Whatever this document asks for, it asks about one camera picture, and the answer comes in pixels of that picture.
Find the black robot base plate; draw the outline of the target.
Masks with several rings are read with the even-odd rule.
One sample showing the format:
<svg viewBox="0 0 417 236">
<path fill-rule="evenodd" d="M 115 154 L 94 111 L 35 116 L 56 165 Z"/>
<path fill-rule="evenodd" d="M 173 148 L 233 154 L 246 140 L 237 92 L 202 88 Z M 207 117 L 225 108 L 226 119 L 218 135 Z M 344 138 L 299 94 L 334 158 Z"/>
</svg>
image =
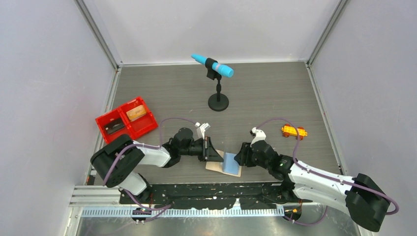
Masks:
<svg viewBox="0 0 417 236">
<path fill-rule="evenodd" d="M 146 207 L 171 209 L 272 209 L 275 205 L 304 203 L 290 196 L 279 182 L 153 184 L 136 201 Z"/>
</svg>

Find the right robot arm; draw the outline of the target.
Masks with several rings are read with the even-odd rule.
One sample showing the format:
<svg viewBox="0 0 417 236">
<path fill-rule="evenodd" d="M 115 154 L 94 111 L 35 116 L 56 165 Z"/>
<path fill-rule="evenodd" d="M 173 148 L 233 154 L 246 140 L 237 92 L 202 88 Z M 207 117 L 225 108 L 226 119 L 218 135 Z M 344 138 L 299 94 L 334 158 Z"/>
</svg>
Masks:
<svg viewBox="0 0 417 236">
<path fill-rule="evenodd" d="M 333 174 L 311 167 L 291 156 L 279 154 L 265 141 L 243 143 L 234 157 L 246 167 L 259 166 L 281 182 L 281 197 L 288 201 L 309 200 L 337 209 L 362 228 L 379 232 L 389 201 L 365 174 L 356 177 Z"/>
</svg>

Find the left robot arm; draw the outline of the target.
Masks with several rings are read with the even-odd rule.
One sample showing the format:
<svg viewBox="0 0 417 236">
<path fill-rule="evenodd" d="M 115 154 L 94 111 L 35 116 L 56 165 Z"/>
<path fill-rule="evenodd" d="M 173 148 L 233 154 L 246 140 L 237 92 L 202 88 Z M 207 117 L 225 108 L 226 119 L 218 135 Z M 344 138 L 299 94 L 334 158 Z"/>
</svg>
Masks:
<svg viewBox="0 0 417 236">
<path fill-rule="evenodd" d="M 144 204 L 150 199 L 151 191 L 143 176 L 134 172 L 136 166 L 169 168 L 177 164 L 183 155 L 196 156 L 201 162 L 224 161 L 209 136 L 200 134 L 195 140 L 193 131 L 184 127 L 161 146 L 139 143 L 122 134 L 93 154 L 90 163 L 102 178 L 104 186 L 125 189 L 138 203 Z"/>
</svg>

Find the beige card holder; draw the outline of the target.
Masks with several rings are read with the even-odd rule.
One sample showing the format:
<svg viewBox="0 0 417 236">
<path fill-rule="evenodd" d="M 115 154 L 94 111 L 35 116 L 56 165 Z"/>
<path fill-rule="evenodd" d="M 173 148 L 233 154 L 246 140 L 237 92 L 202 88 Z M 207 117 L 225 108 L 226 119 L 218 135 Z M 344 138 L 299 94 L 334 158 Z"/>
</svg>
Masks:
<svg viewBox="0 0 417 236">
<path fill-rule="evenodd" d="M 205 169 L 233 177 L 241 177 L 241 166 L 234 159 L 236 154 L 225 153 L 222 150 L 217 150 L 217 152 L 223 158 L 223 162 L 207 162 Z"/>
</svg>

